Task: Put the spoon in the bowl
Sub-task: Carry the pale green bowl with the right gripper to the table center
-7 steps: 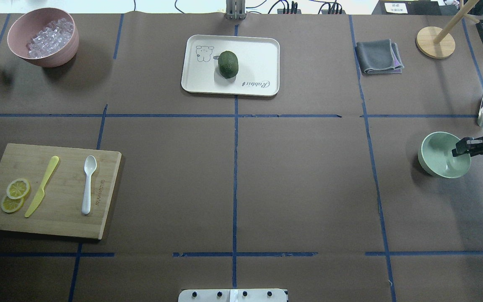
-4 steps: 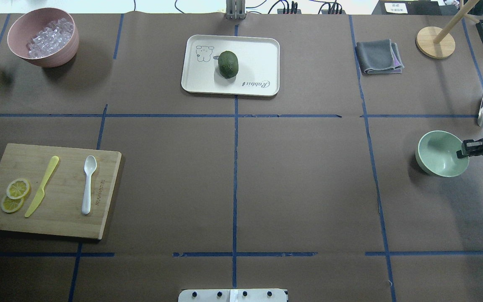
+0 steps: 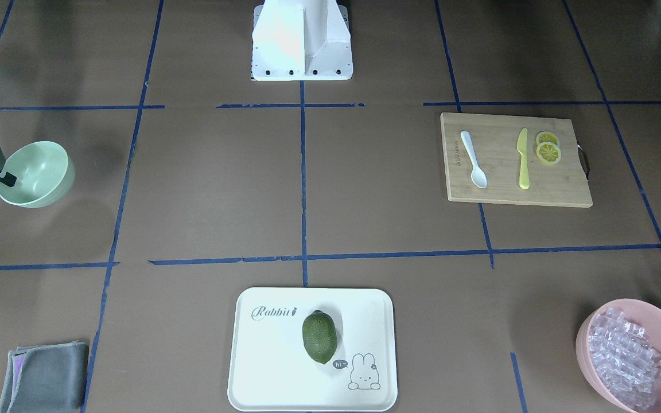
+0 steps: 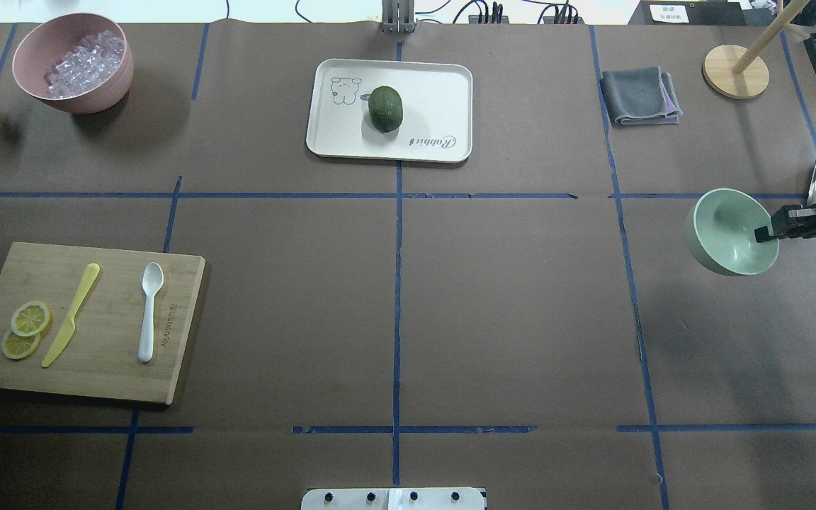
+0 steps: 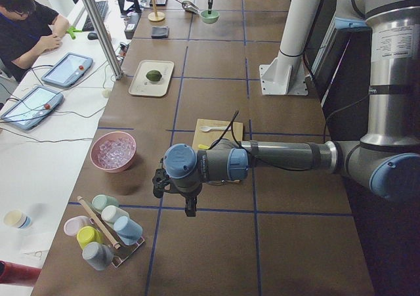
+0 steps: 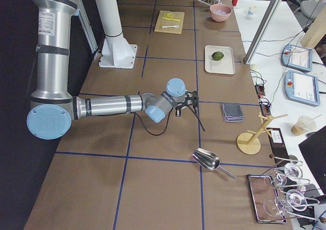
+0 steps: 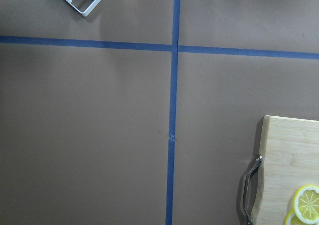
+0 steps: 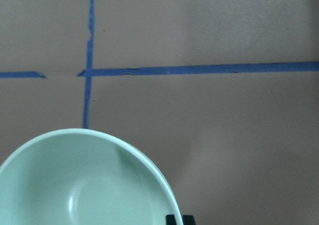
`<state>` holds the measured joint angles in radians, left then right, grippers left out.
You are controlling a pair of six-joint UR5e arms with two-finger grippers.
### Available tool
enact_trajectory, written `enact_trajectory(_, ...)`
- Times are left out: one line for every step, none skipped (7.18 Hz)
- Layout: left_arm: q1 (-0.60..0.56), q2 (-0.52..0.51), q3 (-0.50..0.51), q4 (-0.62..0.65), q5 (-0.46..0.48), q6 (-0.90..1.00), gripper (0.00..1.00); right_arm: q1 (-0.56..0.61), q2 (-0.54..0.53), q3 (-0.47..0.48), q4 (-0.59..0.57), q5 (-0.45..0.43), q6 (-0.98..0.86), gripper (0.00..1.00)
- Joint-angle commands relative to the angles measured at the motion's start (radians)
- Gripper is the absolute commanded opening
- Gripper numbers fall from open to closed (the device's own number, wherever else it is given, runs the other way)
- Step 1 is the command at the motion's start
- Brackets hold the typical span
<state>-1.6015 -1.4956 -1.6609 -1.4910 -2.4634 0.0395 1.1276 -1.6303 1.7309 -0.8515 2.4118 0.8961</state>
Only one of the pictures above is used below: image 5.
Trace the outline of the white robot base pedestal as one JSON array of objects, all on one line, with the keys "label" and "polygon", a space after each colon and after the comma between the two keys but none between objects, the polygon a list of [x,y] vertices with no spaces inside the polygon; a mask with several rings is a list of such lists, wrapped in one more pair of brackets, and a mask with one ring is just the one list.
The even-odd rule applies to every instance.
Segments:
[{"label": "white robot base pedestal", "polygon": [[278,55],[260,65],[263,95],[306,96],[303,53],[321,0],[291,0]]}]

